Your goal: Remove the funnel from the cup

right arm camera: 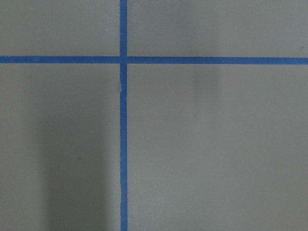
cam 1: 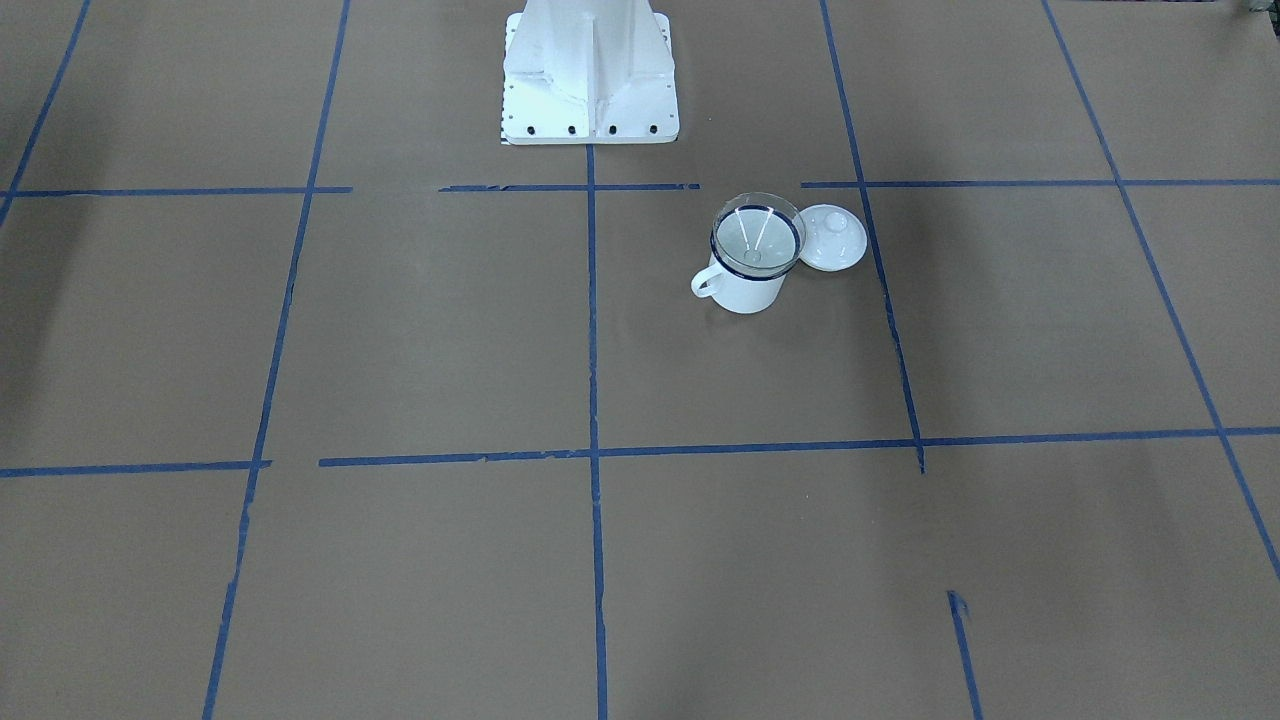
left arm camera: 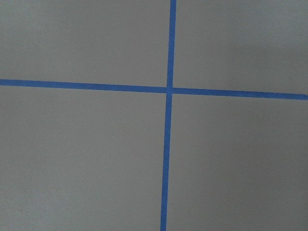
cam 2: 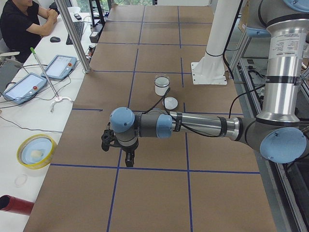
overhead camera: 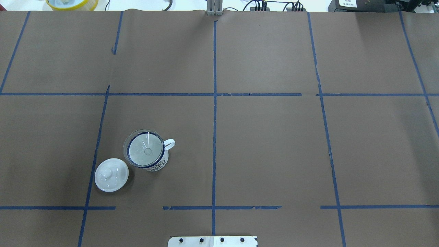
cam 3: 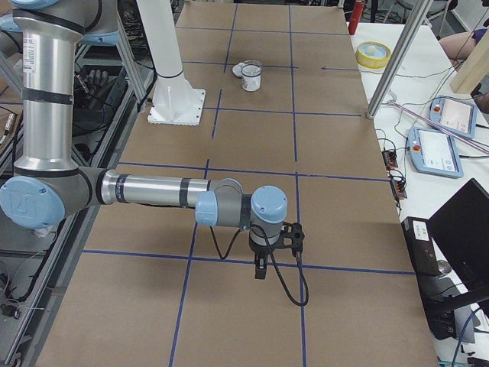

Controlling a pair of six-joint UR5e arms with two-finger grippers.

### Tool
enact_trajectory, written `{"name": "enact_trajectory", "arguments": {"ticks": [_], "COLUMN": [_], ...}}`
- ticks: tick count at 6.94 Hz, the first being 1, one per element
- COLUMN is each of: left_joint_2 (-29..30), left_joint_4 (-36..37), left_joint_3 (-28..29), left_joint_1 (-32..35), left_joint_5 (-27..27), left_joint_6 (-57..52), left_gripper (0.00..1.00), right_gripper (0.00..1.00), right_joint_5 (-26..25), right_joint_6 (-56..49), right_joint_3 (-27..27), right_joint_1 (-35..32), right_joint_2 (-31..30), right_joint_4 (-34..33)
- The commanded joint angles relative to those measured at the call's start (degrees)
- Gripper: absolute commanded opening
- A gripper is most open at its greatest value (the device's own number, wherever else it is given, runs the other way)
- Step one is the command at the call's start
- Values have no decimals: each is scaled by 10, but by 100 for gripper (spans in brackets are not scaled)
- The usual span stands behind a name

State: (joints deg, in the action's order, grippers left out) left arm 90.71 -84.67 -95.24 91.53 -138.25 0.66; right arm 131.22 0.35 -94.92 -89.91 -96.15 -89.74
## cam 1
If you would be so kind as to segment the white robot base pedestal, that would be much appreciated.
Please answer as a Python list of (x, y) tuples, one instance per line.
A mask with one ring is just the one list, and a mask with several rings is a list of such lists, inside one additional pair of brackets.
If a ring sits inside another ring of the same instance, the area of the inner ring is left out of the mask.
[(503, 143), (678, 138), (672, 28), (649, 1), (527, 1), (506, 18), (503, 73)]

